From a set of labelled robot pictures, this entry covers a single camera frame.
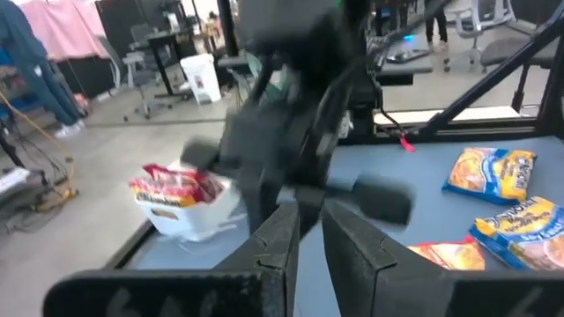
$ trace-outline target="snack bag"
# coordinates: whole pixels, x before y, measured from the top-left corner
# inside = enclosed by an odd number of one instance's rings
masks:
[[[519,203],[527,197],[536,157],[529,151],[466,148],[442,188],[491,203]]]
[[[138,178],[130,181],[135,199],[140,202],[157,203],[168,207],[189,207],[202,202],[195,186],[176,187],[158,183],[152,179]]]
[[[544,198],[476,219],[470,234],[513,269],[564,269],[564,210]]]
[[[409,247],[445,269],[483,270],[486,263],[479,251],[478,243],[471,237],[463,242],[424,243]]]
[[[143,169],[159,183],[177,187],[196,187],[197,191],[201,191],[199,195],[202,196],[202,201],[206,203],[212,202],[223,190],[223,185],[215,181],[210,174],[199,173],[197,170],[175,171],[156,164],[145,165]]]

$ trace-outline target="yellow cable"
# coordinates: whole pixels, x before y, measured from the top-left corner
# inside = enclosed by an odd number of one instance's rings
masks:
[[[72,158],[71,152],[60,142],[58,142],[56,139],[54,139],[49,133],[47,133],[44,129],[42,129],[40,126],[37,125],[37,123],[33,122],[32,119],[30,119],[26,114],[22,113],[21,111],[19,111],[18,109],[16,109],[11,103],[10,101],[4,96],[4,94],[2,92],[0,92],[0,99],[2,99],[2,101],[4,102],[4,104],[14,113],[17,114],[18,116],[24,118],[24,120],[26,120],[29,124],[32,125],[32,127],[34,127],[36,130],[38,130],[42,135],[44,135],[52,144],[54,144],[57,148],[59,148],[59,150],[63,153],[64,155],[64,162],[69,164],[69,172],[66,175],[66,180],[60,184],[60,187],[64,187],[64,191],[61,194],[61,199],[54,204],[50,204],[49,206],[39,206],[40,210],[37,211],[44,211],[44,210],[50,210],[53,207],[56,206],[61,206],[63,204],[65,204],[68,200],[70,200],[71,198],[75,197],[78,192],[76,190],[74,190],[71,186],[71,180],[74,177],[74,167],[75,167],[75,163],[74,163],[74,159]]]

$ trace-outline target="red snack bag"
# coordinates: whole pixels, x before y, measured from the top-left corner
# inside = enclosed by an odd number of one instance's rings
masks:
[[[422,243],[409,248],[445,269],[486,269],[478,243],[469,236],[462,242]]]
[[[130,188],[138,201],[163,204],[169,207],[189,207],[202,201],[197,187],[177,187],[152,179],[130,181]]]
[[[156,164],[145,165],[143,168],[159,183],[194,188],[194,197],[199,202],[210,203],[223,190],[223,186],[208,173],[199,173],[197,170],[169,170]]]

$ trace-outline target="red tag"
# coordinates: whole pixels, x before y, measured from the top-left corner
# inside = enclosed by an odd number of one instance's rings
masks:
[[[408,152],[415,152],[415,147],[413,147],[413,145],[411,145],[411,144],[409,144],[409,142],[407,142],[407,140],[405,139],[405,136],[399,137],[399,143],[402,144],[402,146],[404,147],[404,150],[406,150]]]

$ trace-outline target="blue table surface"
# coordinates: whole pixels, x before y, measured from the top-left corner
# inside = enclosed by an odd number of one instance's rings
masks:
[[[459,241],[476,217],[491,217],[507,207],[476,198],[441,191],[443,182],[464,147],[480,146],[527,150],[538,154],[529,185],[529,196],[539,195],[564,205],[561,180],[564,180],[564,145],[556,137],[518,141],[418,144],[414,153],[399,145],[354,146],[339,148],[333,157],[330,177],[353,184],[361,173],[380,174],[410,183],[416,190],[411,223],[399,230],[375,222],[391,238],[405,246],[421,242]],[[129,269],[209,269],[233,252],[247,237],[246,222],[204,243],[179,242],[155,236],[139,250]],[[487,269],[505,269],[485,254]],[[323,251],[320,225],[300,244],[297,316],[339,316],[335,293]]]

